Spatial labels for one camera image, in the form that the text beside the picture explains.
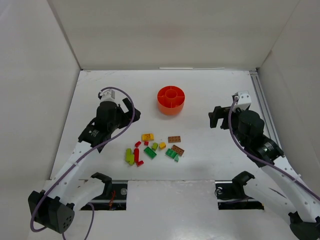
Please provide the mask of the lime long lego brick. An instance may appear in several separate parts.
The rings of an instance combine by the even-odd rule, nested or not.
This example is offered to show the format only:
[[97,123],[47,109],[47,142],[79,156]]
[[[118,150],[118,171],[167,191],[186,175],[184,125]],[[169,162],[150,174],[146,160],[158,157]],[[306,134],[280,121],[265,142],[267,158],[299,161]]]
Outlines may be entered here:
[[127,148],[126,152],[125,152],[125,161],[130,165],[134,165],[135,164],[135,155],[132,153],[132,149],[131,148]]

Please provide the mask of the lime square lego brick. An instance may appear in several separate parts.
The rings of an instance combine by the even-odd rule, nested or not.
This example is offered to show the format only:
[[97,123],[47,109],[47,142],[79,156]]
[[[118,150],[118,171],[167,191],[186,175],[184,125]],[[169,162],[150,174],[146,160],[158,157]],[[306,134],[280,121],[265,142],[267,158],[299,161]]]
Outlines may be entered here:
[[153,151],[156,151],[157,148],[158,148],[158,144],[157,144],[156,142],[154,142],[154,143],[152,144],[151,149],[152,149]]

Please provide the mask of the large yellow lego brick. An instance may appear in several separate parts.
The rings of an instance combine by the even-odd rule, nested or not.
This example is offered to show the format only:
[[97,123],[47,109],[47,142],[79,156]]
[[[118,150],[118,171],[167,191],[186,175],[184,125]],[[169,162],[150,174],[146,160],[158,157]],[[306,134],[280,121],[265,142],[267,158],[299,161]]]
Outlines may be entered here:
[[153,141],[155,137],[153,133],[144,133],[142,134],[141,139],[143,142],[149,142],[149,141]]

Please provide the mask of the brown lego plate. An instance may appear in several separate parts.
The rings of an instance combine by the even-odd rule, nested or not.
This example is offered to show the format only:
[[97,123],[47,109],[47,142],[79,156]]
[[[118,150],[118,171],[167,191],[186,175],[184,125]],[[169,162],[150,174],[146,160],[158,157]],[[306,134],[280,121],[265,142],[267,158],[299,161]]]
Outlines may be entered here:
[[180,136],[169,136],[168,143],[180,143],[181,137]]
[[177,145],[173,145],[171,149],[175,151],[179,156],[182,156],[185,152],[182,148],[178,147]]

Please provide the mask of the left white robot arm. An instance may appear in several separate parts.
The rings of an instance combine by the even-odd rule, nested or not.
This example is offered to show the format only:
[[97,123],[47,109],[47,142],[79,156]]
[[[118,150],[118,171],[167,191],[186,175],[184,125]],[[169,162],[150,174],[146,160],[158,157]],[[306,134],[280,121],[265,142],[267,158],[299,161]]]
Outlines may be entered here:
[[132,99],[126,97],[122,101],[127,112],[112,97],[100,101],[96,116],[79,135],[67,162],[47,187],[29,195],[32,223],[63,235],[71,226],[76,211],[89,205],[94,198],[111,192],[112,178],[103,173],[93,173],[83,185],[79,184],[79,179],[91,162],[90,153],[100,154],[104,146],[115,139],[115,130],[124,133],[139,120],[141,113],[134,107]]

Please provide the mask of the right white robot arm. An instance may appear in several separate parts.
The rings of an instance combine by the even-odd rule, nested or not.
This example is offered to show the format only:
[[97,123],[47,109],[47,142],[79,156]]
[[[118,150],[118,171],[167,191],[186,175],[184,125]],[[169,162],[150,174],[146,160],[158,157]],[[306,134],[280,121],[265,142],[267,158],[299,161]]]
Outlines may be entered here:
[[258,181],[257,174],[242,171],[229,182],[219,182],[215,195],[235,204],[252,198],[267,206],[288,223],[299,240],[320,238],[320,198],[313,193],[289,164],[282,149],[264,135],[264,121],[248,107],[216,106],[208,114],[210,128],[229,130],[232,139],[257,167],[280,188],[277,191]]

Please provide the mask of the small yellow lego brick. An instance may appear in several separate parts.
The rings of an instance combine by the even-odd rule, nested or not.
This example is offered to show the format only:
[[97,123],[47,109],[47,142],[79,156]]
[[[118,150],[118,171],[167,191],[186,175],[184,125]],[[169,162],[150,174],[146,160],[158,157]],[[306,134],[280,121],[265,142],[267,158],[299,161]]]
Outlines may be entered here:
[[165,142],[161,142],[158,146],[159,146],[159,148],[161,150],[163,150],[164,148],[166,148],[166,143]]

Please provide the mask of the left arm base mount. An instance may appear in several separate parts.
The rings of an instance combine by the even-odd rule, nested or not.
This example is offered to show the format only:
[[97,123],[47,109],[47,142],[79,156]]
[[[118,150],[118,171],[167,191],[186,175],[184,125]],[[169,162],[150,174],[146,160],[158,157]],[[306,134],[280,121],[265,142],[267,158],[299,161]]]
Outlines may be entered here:
[[112,180],[104,184],[101,195],[90,203],[95,211],[125,211],[127,209],[128,181]]

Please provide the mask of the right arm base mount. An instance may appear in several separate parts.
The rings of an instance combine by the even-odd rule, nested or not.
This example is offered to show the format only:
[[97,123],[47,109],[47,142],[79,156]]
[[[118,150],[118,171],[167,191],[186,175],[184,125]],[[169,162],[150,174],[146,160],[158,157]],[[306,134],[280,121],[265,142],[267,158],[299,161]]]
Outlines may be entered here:
[[264,210],[264,205],[244,192],[246,183],[254,175],[243,171],[232,180],[216,180],[214,195],[219,210]]

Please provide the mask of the red long lego brick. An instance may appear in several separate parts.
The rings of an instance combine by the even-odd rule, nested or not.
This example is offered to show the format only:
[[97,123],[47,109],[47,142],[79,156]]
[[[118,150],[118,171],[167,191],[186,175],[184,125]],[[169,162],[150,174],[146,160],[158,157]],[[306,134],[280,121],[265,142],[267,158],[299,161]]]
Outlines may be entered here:
[[140,161],[140,150],[138,148],[134,149],[134,162],[138,163]]

